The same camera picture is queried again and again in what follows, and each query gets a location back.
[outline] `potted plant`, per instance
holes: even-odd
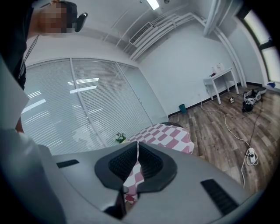
[[[126,142],[126,135],[123,132],[118,132],[115,137],[114,140],[117,141],[118,143],[123,143]]]

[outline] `black window frame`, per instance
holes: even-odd
[[[265,57],[263,55],[263,52],[262,50],[264,49],[267,49],[267,48],[270,48],[270,47],[276,47],[273,43],[273,40],[271,37],[269,37],[268,41],[265,42],[265,43],[260,43],[259,40],[257,39],[255,33],[253,32],[253,30],[251,29],[251,27],[248,25],[248,23],[245,21],[245,17],[248,15],[248,13],[252,10],[252,8],[248,7],[247,5],[243,5],[241,7],[241,9],[239,10],[239,12],[236,14],[236,17],[242,22],[242,24],[246,27],[246,29],[249,31],[250,35],[253,37],[258,49],[259,49],[259,52],[262,56],[262,60],[263,60],[263,63],[264,63],[264,66],[266,68],[266,74],[267,74],[267,79],[269,82],[276,82],[276,81],[272,81],[270,79],[270,76],[269,76],[269,71],[268,71],[268,68],[267,68],[267,64],[266,64],[266,60],[265,60]]]

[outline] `trash bin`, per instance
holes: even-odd
[[[187,113],[187,109],[186,109],[186,107],[185,107],[185,104],[181,104],[181,105],[179,106],[179,108],[180,108],[180,110],[181,110],[181,112],[182,112],[183,114]]]

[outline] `person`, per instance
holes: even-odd
[[[26,82],[26,41],[37,35],[69,33],[77,20],[77,5],[72,2],[53,0],[37,10],[32,8],[32,2],[30,0],[13,3],[14,10],[6,11],[2,26],[5,35],[2,39],[1,54],[10,73],[23,90]],[[15,129],[24,132],[21,119]]]

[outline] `white table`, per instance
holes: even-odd
[[[207,89],[207,91],[208,91],[208,94],[209,94],[210,97],[211,97],[211,100],[213,100],[213,96],[212,96],[212,94],[211,94],[211,92],[210,92],[209,85],[213,85],[214,90],[215,90],[216,95],[217,95],[217,99],[218,99],[219,104],[221,104],[221,99],[220,99],[220,96],[219,96],[219,93],[218,93],[218,90],[217,90],[217,87],[216,87],[216,85],[215,85],[214,80],[222,76],[223,79],[224,79],[224,82],[226,83],[227,91],[229,92],[229,87],[228,87],[228,83],[227,83],[227,78],[226,78],[226,76],[225,76],[226,74],[229,74],[229,73],[231,74],[232,80],[234,81],[234,85],[235,85],[235,89],[236,89],[236,94],[239,94],[238,87],[237,87],[237,83],[236,83],[236,79],[235,79],[235,76],[234,76],[234,74],[233,74],[231,68],[229,68],[229,69],[227,69],[227,70],[224,70],[224,71],[221,71],[221,72],[219,72],[219,73],[216,73],[216,75],[214,75],[214,76],[212,76],[212,77],[209,77],[209,78],[207,78],[207,79],[203,79],[204,85],[206,86],[206,89]]]

